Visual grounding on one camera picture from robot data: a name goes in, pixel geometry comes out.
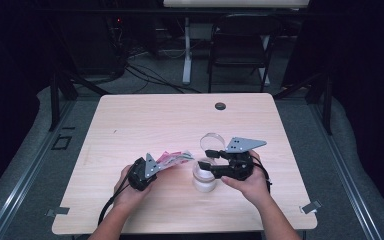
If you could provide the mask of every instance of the cable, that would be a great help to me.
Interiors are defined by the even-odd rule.
[[[151,80],[149,80],[149,79],[145,79],[145,78],[143,78],[143,77],[141,77],[141,76],[135,74],[134,72],[132,72],[132,70],[130,70],[130,69],[128,69],[128,68],[126,69],[126,71],[128,71],[130,74],[132,74],[133,76],[135,76],[135,77],[137,77],[137,78],[139,78],[139,79],[141,79],[141,80],[143,80],[143,81],[150,82],[150,83],[153,83],[153,84],[158,84],[158,85],[166,85],[165,83],[154,82],[154,81],[151,81]]]
[[[183,34],[185,34],[185,30],[183,29],[182,25],[179,22],[179,19],[176,18],[177,25],[179,26],[180,30],[182,30]]]
[[[180,93],[184,93],[181,89],[183,90],[188,90],[188,91],[192,91],[192,92],[195,92],[195,93],[201,93],[199,92],[198,90],[196,89],[193,89],[193,88],[190,88],[190,87],[184,87],[184,86],[178,86],[178,85],[175,85],[175,84],[172,84],[170,82],[168,82],[166,79],[164,79],[162,76],[160,76],[158,73],[156,73],[155,71],[153,71],[152,69],[148,68],[148,67],[145,67],[145,66],[141,66],[141,65],[132,65],[132,64],[129,64],[128,67],[132,68],[133,70],[135,70],[136,72],[144,75],[144,76],[147,76],[151,79],[154,79],[156,81],[158,81],[158,83],[156,82],[153,82],[153,81],[150,81],[151,83],[154,83],[154,84],[160,84],[160,85],[166,85],[166,86],[169,86],[173,89],[175,89],[176,91],[180,92]],[[140,68],[144,68],[150,72],[152,72],[153,74],[155,74],[158,78],[154,77],[154,76],[150,76],[148,75],[147,73],[145,73],[144,71],[138,69],[138,67]]]
[[[136,93],[142,91],[143,89],[145,89],[148,86],[148,84],[149,84],[149,81],[145,81],[145,85],[143,85],[143,87],[139,88],[138,90],[132,92],[132,94],[136,94]]]
[[[257,160],[258,163],[256,162],[253,162],[254,166],[257,166],[258,168],[260,168],[263,173],[264,173],[264,177],[266,178],[266,184],[267,184],[267,190],[269,191],[270,193],[270,186],[272,185],[272,182],[270,180],[270,176],[269,176],[269,173],[267,172],[267,170],[263,167],[263,164],[261,164],[261,161],[260,159],[258,159],[257,157],[254,157],[251,155],[251,157],[255,160]]]
[[[123,187],[124,183],[126,182],[127,178],[130,175],[130,172],[132,171],[133,167],[131,166],[129,168],[129,171],[127,172],[126,176],[124,177],[123,181],[121,182],[120,186],[118,189],[114,192],[113,196],[108,200],[108,202],[105,204],[104,208],[102,208],[101,214],[99,215],[99,220],[98,220],[98,226],[101,224],[102,220],[104,220],[105,213],[107,212],[108,208],[111,206],[111,204],[114,203],[115,198],[122,192],[124,189],[126,189],[130,184],[127,184],[126,186]]]
[[[167,54],[168,51],[182,51],[182,53],[181,53],[180,55],[177,55],[177,56],[170,56],[170,55]],[[176,58],[179,58],[179,57],[185,55],[186,50],[181,50],[181,49],[179,49],[179,50],[176,50],[176,49],[172,49],[172,50],[164,50],[164,49],[162,49],[161,52],[163,52],[164,55],[166,55],[166,56],[169,57],[169,58],[176,59]]]

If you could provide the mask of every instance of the dark background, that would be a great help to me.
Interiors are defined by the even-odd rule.
[[[64,1],[50,2],[61,4]],[[80,2],[98,6],[92,0]],[[59,27],[50,29],[45,18],[25,10],[30,5],[34,4],[0,0],[0,176],[32,126],[39,109],[36,94],[49,86],[55,69],[63,66],[79,73],[78,58],[68,53],[76,51],[70,33],[79,28],[102,31],[104,26],[102,18],[64,20],[69,22],[51,19],[56,24],[53,26]],[[364,169],[384,197],[384,1],[372,1],[369,7],[359,7],[350,6],[346,1],[313,0],[310,11],[350,12],[354,14],[351,18],[354,24],[338,19],[305,21],[284,84],[302,81],[323,69],[328,56],[335,51],[338,36],[348,40],[333,74],[334,97],[347,112]],[[347,26],[352,26],[352,34],[341,35]],[[82,46],[78,52],[85,58],[81,62],[84,64],[82,71],[111,74],[117,68],[119,53],[108,47],[108,38],[105,35],[100,39],[87,40],[87,36],[77,39],[85,44],[77,45]],[[94,44],[95,49],[88,48],[88,44]],[[96,49],[102,50],[99,51],[102,54],[93,65],[87,61],[87,56],[93,55],[91,51]]]

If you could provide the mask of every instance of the black chair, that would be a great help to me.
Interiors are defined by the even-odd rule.
[[[213,66],[265,68],[260,83],[264,90],[274,39],[282,31],[279,19],[261,14],[229,14],[219,18],[211,32],[211,48],[207,72],[211,92]],[[262,36],[269,36],[266,47]]]

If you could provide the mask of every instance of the black cable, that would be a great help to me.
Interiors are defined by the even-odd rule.
[[[132,94],[135,94],[135,93],[138,93],[138,92],[142,91],[143,89],[146,88],[146,86],[148,86],[148,84],[149,84],[149,81],[145,81],[145,85],[143,85],[143,86],[142,86],[141,88],[139,88],[138,90],[132,92]]]
[[[135,70],[136,72],[138,72],[138,73],[140,73],[140,74],[142,74],[142,75],[144,75],[144,76],[147,76],[148,78],[152,78],[152,79],[158,81],[160,85],[169,86],[169,87],[172,87],[174,90],[176,90],[176,91],[178,91],[178,92],[180,92],[180,93],[184,93],[182,90],[180,90],[180,87],[178,87],[178,86],[176,86],[176,85],[174,85],[174,84],[171,84],[171,83],[167,82],[165,79],[158,79],[158,78],[156,78],[156,77],[150,76],[150,75],[146,74],[145,72],[143,72],[142,70],[138,69],[138,68],[135,67],[135,66],[129,65],[129,67],[132,68],[133,70]]]
[[[269,173],[267,172],[267,170],[263,167],[263,164],[261,163],[260,159],[254,157],[251,155],[251,157],[255,160],[257,160],[258,163],[255,163],[253,162],[254,166],[257,166],[258,168],[260,168],[263,173],[264,173],[264,177],[266,178],[266,184],[267,184],[267,190],[269,191],[270,193],[270,186],[272,185],[271,183],[271,180],[270,180],[270,176],[269,176]]]
[[[196,90],[196,89],[193,89],[193,88],[190,88],[190,87],[184,87],[184,86],[178,86],[178,85],[175,85],[175,84],[172,84],[170,82],[168,82],[166,79],[164,79],[162,76],[160,76],[158,73],[156,73],[154,70],[148,68],[148,67],[145,67],[145,66],[141,66],[141,65],[138,65],[138,64],[129,64],[128,65],[129,67],[131,67],[132,69],[134,69],[135,71],[149,77],[149,78],[152,78],[156,81],[159,81],[161,83],[164,83],[163,85],[167,85],[169,87],[172,87],[173,89],[175,89],[176,91],[180,92],[180,93],[184,93],[181,89],[183,90],[189,90],[189,91],[192,91],[192,92],[195,92],[195,93],[201,93],[200,91]],[[153,74],[155,74],[158,78],[154,77],[154,76],[150,76],[148,75],[146,72],[138,69],[138,67],[140,68],[144,68],[150,72],[152,72]]]
[[[134,72],[132,72],[130,69],[126,68],[126,71],[128,71],[130,74],[132,74],[133,76],[143,80],[143,81],[146,81],[146,82],[150,82],[150,83],[153,83],[153,84],[158,84],[158,85],[166,85],[164,83],[160,83],[160,82],[153,82],[149,79],[145,79],[145,78],[142,78],[141,76],[138,76],[137,74],[135,74]]]
[[[183,46],[184,45],[184,42],[185,40],[183,39],[178,39],[178,38],[166,38],[164,39],[163,41],[159,42],[159,47],[160,48],[164,48],[166,44],[170,43],[175,43],[175,44],[178,44],[179,46]]]
[[[124,177],[123,181],[121,182],[118,189],[114,192],[113,196],[108,200],[108,202],[105,204],[105,206],[102,208],[101,214],[99,215],[98,220],[98,226],[101,224],[102,220],[104,220],[105,213],[107,212],[108,208],[111,206],[111,204],[114,203],[115,198],[122,192],[124,189],[126,189],[129,184],[127,184],[125,187],[123,187],[124,183],[126,182],[127,178],[130,175],[130,172],[132,171],[133,167],[130,167],[129,171],[127,172],[126,176]]]

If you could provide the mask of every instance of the hand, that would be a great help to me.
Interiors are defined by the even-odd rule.
[[[253,150],[250,150],[249,154],[257,159],[260,159],[260,156]],[[270,193],[267,190],[266,178],[263,171],[258,167],[253,168],[251,176],[249,176],[245,181],[238,181],[226,176],[223,176],[221,180],[226,185],[242,192],[244,197],[254,205],[264,199],[267,199],[268,197],[270,198]]]
[[[126,166],[120,174],[120,179],[117,184],[114,186],[114,192],[117,191],[123,179],[126,177],[129,172],[131,165]],[[131,186],[128,186],[124,189],[114,200],[113,208],[120,208],[124,211],[127,211],[129,214],[142,202],[142,200],[146,197],[146,195],[151,191],[152,183],[143,191],[138,191],[133,189]]]

